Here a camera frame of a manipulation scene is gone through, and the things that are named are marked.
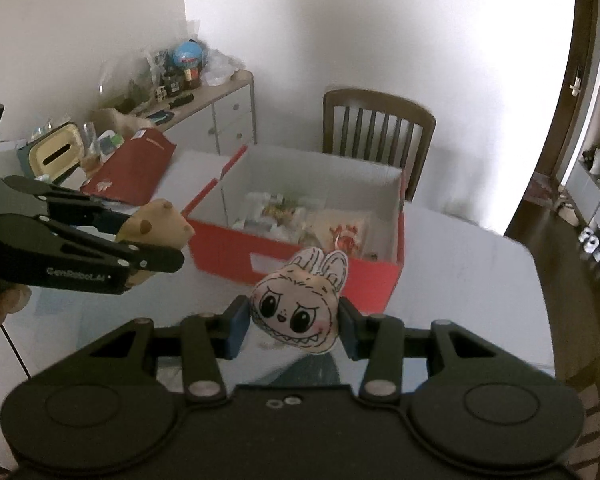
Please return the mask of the bag of beige grains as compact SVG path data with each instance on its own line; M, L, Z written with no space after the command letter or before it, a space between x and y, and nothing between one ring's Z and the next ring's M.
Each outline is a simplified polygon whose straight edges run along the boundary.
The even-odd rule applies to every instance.
M361 258L372 235L374 221L375 216L370 211L322 209L308 214L306 227L324 252L341 250L350 258Z

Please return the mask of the white monster face plush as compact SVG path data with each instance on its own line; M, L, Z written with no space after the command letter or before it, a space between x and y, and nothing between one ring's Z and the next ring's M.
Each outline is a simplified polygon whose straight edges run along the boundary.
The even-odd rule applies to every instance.
M348 256L308 247L254 286L251 318L268 336L308 353L332 350L339 335L338 304Z

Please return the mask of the dark wooden chair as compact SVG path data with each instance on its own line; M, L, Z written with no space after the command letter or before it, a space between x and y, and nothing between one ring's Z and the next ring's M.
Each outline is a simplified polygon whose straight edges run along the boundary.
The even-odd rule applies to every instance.
M325 154L402 171L404 198L415 197L437 121L425 107L392 94L353 88L323 96Z

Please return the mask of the tissue box wooden top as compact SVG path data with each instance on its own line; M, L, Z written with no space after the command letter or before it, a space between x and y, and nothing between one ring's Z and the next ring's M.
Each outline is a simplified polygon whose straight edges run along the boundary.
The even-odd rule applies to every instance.
M83 155L81 130L74 122L65 122L17 151L26 177L47 176L52 182L68 178L79 166Z

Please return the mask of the blue globe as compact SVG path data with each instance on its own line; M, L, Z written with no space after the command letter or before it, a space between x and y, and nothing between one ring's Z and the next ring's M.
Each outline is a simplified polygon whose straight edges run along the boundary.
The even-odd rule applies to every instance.
M204 62L204 49L194 40L184 41L173 50L172 61L181 68L196 67Z

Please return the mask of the white printed plastic packet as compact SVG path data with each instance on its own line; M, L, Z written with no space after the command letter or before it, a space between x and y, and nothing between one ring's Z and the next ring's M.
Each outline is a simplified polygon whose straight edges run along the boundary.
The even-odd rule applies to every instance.
M320 198L250 192L242 201L232 229L276 242L321 248L306 227L306 217L324 207L325 201Z

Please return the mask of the red cardboard box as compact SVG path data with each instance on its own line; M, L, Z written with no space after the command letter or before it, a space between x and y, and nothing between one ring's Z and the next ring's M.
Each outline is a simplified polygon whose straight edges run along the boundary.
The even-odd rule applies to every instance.
M256 284L303 247L349 259L344 296L387 307L404 263L404 175L366 160L249 145L185 207L198 270Z

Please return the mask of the tan capybara plush toy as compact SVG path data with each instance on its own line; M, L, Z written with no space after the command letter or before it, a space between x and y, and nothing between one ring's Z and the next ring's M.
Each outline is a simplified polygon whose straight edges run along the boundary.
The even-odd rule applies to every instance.
M164 198L137 209L116 235L116 242L156 245L182 250L195 235L194 228Z

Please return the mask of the white sideboard cabinet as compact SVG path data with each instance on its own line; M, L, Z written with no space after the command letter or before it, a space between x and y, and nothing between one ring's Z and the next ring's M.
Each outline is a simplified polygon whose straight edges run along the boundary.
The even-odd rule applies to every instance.
M230 81L155 102L137 113L114 108L93 110L90 121L98 132L112 130L128 138L153 126L176 145L178 152L197 151L228 156L257 142L253 76L238 70Z

